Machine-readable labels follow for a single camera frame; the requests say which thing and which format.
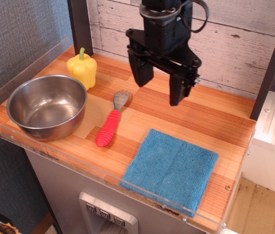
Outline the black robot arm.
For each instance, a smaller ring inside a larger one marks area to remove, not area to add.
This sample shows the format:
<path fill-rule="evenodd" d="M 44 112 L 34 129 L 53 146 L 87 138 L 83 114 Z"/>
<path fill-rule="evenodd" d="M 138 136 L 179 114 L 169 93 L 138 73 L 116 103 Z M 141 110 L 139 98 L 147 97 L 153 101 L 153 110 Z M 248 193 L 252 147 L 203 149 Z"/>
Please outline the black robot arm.
<path fill-rule="evenodd" d="M 201 60 L 189 48 L 192 0 L 144 0 L 139 12 L 144 29 L 128 29 L 128 56 L 138 86 L 154 77 L 154 68 L 170 75 L 170 105 L 177 106 L 199 83 Z"/>

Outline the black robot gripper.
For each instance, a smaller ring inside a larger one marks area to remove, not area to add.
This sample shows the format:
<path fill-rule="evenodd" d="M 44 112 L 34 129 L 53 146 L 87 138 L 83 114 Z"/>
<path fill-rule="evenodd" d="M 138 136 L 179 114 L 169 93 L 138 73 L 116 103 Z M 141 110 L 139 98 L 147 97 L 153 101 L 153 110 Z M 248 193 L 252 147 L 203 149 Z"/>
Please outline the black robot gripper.
<path fill-rule="evenodd" d="M 128 29 L 129 62 L 139 87 L 154 77 L 154 67 L 170 74 L 170 105 L 189 96 L 200 83 L 201 60 L 188 47 L 192 33 L 192 0 L 143 0 L 139 12 L 144 29 Z"/>

